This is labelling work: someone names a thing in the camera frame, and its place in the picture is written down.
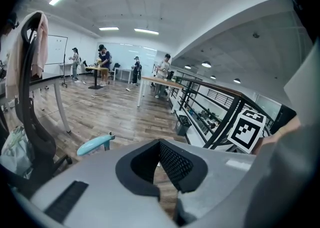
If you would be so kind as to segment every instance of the pink cloth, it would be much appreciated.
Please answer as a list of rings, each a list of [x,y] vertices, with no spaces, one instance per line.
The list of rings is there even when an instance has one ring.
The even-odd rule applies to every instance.
[[[35,11],[27,15],[20,24],[13,47],[10,51],[8,59],[7,74],[5,80],[5,96],[7,99],[13,99],[19,94],[19,81],[20,81],[20,69],[22,66],[23,58],[23,40],[21,37],[21,29],[28,19],[35,13],[40,12],[42,14],[38,29],[36,31],[36,49],[32,59],[32,75],[37,74],[39,77],[42,75],[42,71],[48,59],[48,19],[43,11]]]

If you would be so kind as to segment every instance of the light blue object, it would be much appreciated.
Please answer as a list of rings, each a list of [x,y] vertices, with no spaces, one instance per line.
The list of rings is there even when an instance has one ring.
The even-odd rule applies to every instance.
[[[104,145],[104,148],[105,148],[104,150],[106,150],[106,151],[110,150],[110,140],[115,139],[115,137],[116,136],[112,135],[112,133],[110,132],[109,135],[105,135],[105,136],[91,139],[90,141],[88,141],[88,142],[84,143],[82,146],[80,146],[80,148],[78,149],[76,154],[78,156],[85,155],[101,145]]]

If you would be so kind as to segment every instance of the trash bin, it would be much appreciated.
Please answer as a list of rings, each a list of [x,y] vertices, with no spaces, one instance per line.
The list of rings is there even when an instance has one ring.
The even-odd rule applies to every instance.
[[[178,136],[184,136],[188,130],[188,128],[191,126],[191,122],[185,115],[179,115],[178,121],[175,125],[175,131]]]

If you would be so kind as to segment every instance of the white table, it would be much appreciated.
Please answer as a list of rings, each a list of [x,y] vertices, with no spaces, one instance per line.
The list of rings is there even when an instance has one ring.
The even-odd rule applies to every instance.
[[[48,85],[53,85],[54,86],[54,93],[55,93],[55,99],[56,99],[56,103],[58,105],[58,109],[59,109],[59,113],[64,125],[65,130],[69,133],[71,131],[68,122],[67,122],[67,118],[66,118],[66,114],[64,111],[64,107],[62,105],[62,100],[61,100],[61,94],[60,94],[60,80],[59,80],[60,76],[56,75],[56,74],[49,74],[49,73],[42,73],[42,79],[40,80],[34,80],[30,82],[30,91],[36,91],[38,93],[40,93],[39,89],[40,88],[44,88],[45,86]],[[5,90],[5,80],[3,80],[1,82],[0,85],[0,105],[5,104],[8,108],[8,112],[11,115],[11,117],[14,117],[12,114],[12,111],[8,105],[8,102],[11,101],[10,99],[8,100],[6,98],[6,90]]]
[[[120,80],[122,80],[122,72],[125,71],[125,72],[129,72],[129,79],[128,79],[128,83],[130,83],[130,79],[131,79],[131,72],[133,71],[133,69],[125,69],[125,68],[120,68],[120,67],[115,67],[114,68],[114,75],[113,75],[113,80],[115,81],[116,80],[116,72],[117,70],[121,71],[121,76],[120,76]]]
[[[170,88],[176,88],[178,89],[178,93],[176,95],[176,100],[174,102],[174,104],[172,105],[172,110],[171,110],[171,114],[174,113],[174,110],[179,106],[178,100],[180,98],[180,95],[182,93],[182,89],[184,88],[182,85],[176,83],[176,82],[172,82],[172,81],[166,81],[164,79],[160,79],[160,78],[156,78],[156,77],[152,77],[152,76],[142,76],[141,77],[141,83],[140,83],[140,91],[139,91],[139,98],[138,98],[138,103],[137,106],[140,107],[141,104],[141,99],[142,96],[144,97],[145,95],[145,91],[146,91],[146,87],[148,86],[148,81],[153,82],[153,83],[158,83],[161,85],[165,85],[168,86]]]
[[[70,63],[67,63],[67,64],[59,64],[59,67],[60,67],[60,75],[70,75],[71,76],[71,66],[72,66],[72,64],[70,64]]]

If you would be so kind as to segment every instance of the cable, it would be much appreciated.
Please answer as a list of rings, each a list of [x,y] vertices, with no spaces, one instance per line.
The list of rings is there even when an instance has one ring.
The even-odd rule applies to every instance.
[[[65,108],[71,107],[71,106],[73,106],[73,105],[76,105],[76,104],[79,104],[79,103],[84,103],[84,102],[87,102],[87,101],[89,101],[89,100],[93,100],[93,99],[95,99],[95,98],[102,98],[102,97],[104,97],[104,96],[107,96],[107,94],[102,95],[102,96],[97,96],[97,97],[95,97],[95,96],[91,95],[91,97],[92,97],[92,98],[90,98],[90,99],[82,100],[82,101],[79,101],[79,102],[73,103],[73,104],[71,104],[71,105],[69,105],[69,106],[65,106],[65,107],[63,107],[63,108],[65,109]],[[57,112],[57,111],[59,111],[59,109],[57,109],[56,111],[50,112],[50,113],[48,113],[48,114],[42,115],[42,116],[40,116],[40,118],[42,118],[42,117],[44,117],[44,116],[46,116],[46,115],[49,115],[49,114],[55,113],[55,112]]]

